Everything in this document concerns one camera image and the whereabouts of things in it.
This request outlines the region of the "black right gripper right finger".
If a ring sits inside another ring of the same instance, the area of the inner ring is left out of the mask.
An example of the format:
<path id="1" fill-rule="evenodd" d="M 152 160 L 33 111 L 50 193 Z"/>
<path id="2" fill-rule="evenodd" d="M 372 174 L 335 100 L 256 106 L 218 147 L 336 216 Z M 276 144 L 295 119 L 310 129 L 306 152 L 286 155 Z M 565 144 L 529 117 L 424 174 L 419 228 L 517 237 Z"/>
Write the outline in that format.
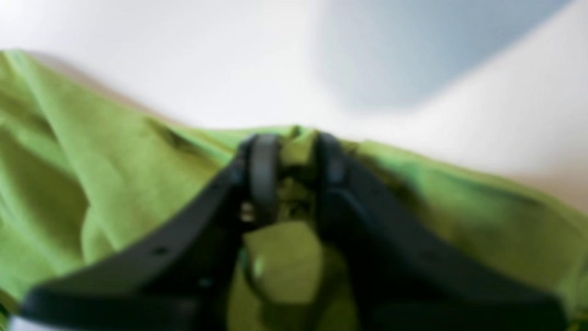
<path id="1" fill-rule="evenodd" d="M 564 331 L 560 301 L 441 240 L 327 133 L 317 230 L 344 256 L 364 331 Z"/>

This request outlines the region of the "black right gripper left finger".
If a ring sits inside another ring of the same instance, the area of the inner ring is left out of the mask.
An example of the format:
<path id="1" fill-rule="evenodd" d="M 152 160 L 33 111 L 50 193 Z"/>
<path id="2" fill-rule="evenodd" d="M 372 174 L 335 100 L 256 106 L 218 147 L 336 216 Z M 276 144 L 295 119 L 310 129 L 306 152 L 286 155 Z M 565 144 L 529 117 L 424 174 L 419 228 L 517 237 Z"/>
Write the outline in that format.
<path id="1" fill-rule="evenodd" d="M 243 235 L 277 211 L 277 134 L 246 138 L 178 214 L 124 251 L 34 287 L 23 331 L 226 331 Z"/>

